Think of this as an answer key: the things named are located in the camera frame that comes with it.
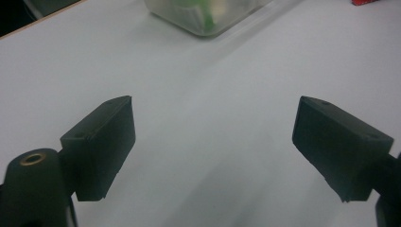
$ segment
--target plastic container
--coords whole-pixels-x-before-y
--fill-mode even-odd
[[[199,35],[217,35],[271,0],[145,0],[148,9]]]

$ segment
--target white tabletop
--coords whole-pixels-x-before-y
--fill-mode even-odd
[[[332,102],[401,150],[401,1],[276,0],[215,39],[143,0],[87,0],[0,41],[0,180],[100,103],[132,96],[137,141],[79,226],[376,226],[292,145],[300,96]]]

